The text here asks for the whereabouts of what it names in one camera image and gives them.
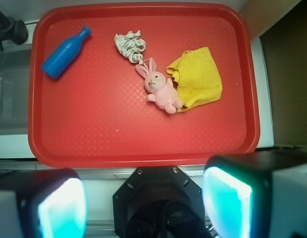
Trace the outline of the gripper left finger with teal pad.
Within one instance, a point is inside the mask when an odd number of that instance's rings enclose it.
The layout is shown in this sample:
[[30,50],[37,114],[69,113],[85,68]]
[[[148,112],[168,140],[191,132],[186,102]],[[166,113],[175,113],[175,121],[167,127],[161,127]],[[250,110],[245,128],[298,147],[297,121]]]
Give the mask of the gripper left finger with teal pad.
[[0,175],[0,238],[82,238],[87,191],[73,169]]

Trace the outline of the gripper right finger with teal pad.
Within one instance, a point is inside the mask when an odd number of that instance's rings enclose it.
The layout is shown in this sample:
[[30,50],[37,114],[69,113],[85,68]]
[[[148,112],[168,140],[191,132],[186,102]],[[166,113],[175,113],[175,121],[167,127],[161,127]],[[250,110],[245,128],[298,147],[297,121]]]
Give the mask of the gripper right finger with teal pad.
[[221,238],[307,238],[307,152],[213,156],[202,199]]

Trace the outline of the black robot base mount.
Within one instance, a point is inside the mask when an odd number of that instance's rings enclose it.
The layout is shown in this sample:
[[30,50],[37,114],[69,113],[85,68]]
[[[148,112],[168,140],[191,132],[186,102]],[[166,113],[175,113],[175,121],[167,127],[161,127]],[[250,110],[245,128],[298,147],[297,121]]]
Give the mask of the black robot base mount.
[[211,238],[202,189],[178,167],[137,168],[113,195],[120,238]]

